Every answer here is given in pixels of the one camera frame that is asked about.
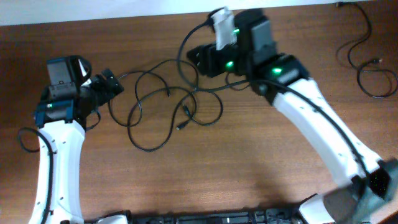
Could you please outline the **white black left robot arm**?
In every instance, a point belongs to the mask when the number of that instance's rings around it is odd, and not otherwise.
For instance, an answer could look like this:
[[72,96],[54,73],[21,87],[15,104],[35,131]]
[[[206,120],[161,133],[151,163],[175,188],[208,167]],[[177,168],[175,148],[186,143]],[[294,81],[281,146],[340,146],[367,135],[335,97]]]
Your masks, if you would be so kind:
[[79,55],[47,61],[50,85],[34,113],[39,139],[37,193],[30,223],[83,223],[80,207],[80,156],[87,117],[123,92],[110,69],[93,76]]

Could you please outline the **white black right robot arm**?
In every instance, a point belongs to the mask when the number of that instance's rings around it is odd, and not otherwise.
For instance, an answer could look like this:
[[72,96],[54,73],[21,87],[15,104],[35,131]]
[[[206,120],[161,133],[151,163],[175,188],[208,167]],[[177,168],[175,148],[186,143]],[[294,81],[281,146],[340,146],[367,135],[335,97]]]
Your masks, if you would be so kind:
[[397,192],[397,159],[382,159],[363,144],[324,99],[293,55],[280,53],[260,9],[212,11],[205,25],[216,40],[187,53],[198,71],[242,77],[304,135],[328,168],[336,189],[304,200],[292,223],[362,223]]

